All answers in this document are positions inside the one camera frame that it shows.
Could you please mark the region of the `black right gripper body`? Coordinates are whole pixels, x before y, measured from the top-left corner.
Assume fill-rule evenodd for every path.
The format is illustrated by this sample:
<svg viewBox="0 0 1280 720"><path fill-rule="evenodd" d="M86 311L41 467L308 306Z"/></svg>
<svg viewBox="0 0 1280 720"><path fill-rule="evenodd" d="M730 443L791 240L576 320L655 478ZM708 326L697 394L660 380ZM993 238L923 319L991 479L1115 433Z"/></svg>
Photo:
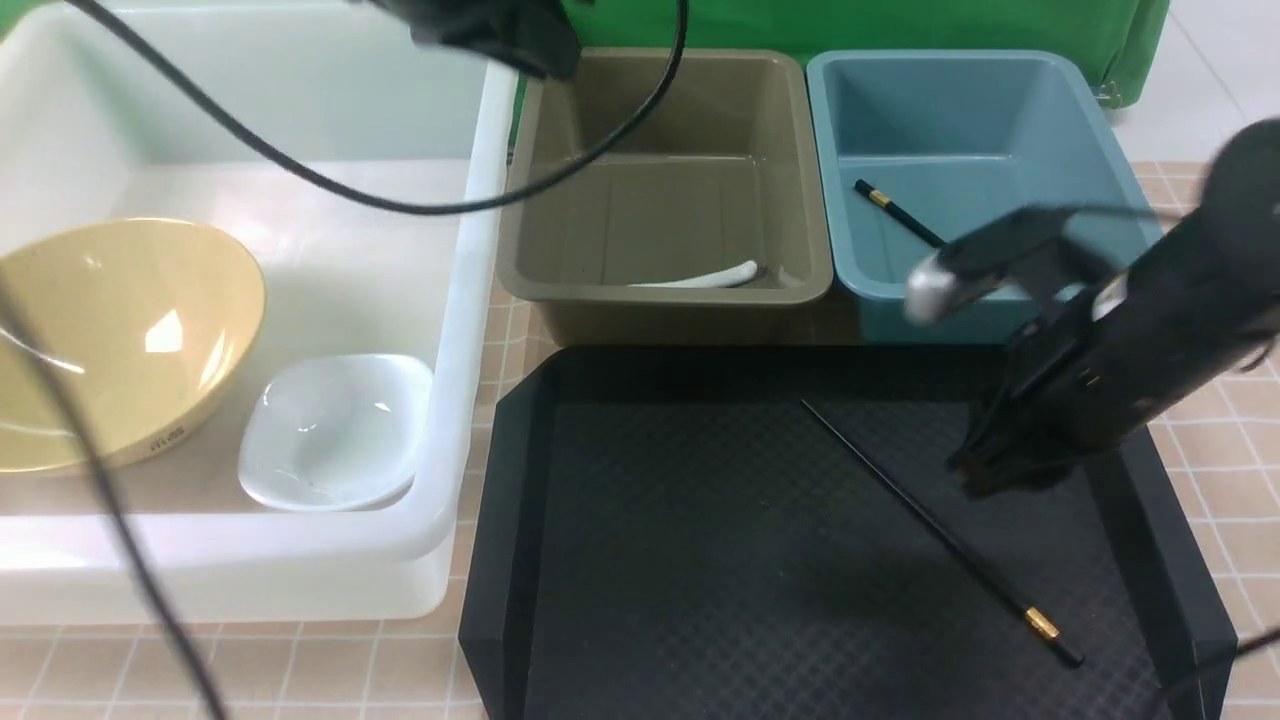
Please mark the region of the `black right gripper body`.
<svg viewBox="0 0 1280 720"><path fill-rule="evenodd" d="M973 498L1055 484L1230 365L1211 299L1120 273L1012 340L946 466Z"/></svg>

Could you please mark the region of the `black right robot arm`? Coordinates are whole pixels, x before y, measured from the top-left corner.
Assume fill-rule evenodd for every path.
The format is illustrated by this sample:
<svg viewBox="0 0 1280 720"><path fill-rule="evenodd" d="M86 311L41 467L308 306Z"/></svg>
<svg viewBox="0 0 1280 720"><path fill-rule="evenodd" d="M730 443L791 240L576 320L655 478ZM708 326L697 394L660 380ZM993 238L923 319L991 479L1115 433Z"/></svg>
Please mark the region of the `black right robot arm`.
<svg viewBox="0 0 1280 720"><path fill-rule="evenodd" d="M1128 266L1069 236L1082 213L1091 206L1019 208L911 274L920 319L1004 284L1039 309L1009 341L995 389L946 462L974 498L1061 480L1277 342L1275 119L1236 133L1198 206Z"/></svg>

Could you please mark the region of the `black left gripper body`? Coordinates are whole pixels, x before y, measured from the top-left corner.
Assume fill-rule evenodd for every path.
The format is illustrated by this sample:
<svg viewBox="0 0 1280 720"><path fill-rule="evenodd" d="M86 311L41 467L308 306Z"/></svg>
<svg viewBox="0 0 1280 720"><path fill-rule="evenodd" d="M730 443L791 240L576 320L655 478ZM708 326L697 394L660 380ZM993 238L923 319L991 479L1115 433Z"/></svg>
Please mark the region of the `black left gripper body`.
<svg viewBox="0 0 1280 720"><path fill-rule="evenodd" d="M484 56L536 79L567 79L582 46L561 1L371 1L419 46Z"/></svg>

